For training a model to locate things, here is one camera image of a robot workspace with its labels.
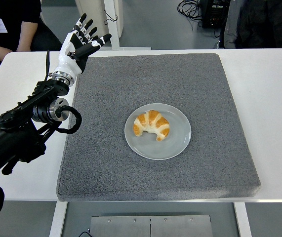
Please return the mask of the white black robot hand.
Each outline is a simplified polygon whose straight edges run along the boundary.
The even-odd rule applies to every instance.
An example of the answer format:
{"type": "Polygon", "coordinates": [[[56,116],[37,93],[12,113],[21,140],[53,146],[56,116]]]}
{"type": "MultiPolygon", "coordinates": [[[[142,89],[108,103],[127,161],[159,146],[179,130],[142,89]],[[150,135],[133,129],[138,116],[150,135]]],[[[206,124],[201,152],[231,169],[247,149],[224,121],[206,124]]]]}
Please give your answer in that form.
{"type": "Polygon", "coordinates": [[[54,74],[66,73],[71,78],[84,72],[88,57],[97,52],[112,37],[111,34],[97,36],[97,28],[91,30],[89,27],[93,20],[84,23],[86,14],[83,14],[67,34],[59,53],[59,64],[54,70],[54,74]]]}

